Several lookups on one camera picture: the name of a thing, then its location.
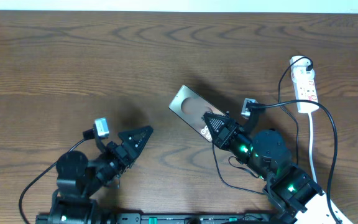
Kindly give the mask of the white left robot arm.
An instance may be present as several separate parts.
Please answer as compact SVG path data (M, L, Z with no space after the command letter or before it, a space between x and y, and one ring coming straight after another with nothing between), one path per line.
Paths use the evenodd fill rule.
M151 126L144 126L120 132L120 144L104 144L102 140L108 134L96 125L84 131L84 139L94 139L101 154L89 160L82 152L71 151L58 159L58 189L44 223L116 223L116 214L100 208L91 196L119 180L134 165L153 131Z

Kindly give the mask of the Galaxy smartphone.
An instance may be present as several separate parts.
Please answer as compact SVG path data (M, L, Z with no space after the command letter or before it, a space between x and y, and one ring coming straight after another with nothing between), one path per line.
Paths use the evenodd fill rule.
M212 137L203 121L203 115L206 112L224 115L217 107L186 85L181 86L168 107L208 142L212 142Z

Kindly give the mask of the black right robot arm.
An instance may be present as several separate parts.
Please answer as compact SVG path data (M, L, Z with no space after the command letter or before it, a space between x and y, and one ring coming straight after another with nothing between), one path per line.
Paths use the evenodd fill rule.
M249 172L266 182L262 193L278 210L269 223L350 223L323 190L292 160L282 135L274 129L250 133L265 106L246 106L249 120L240 125L227 115L206 112L203 121L213 146L229 151Z

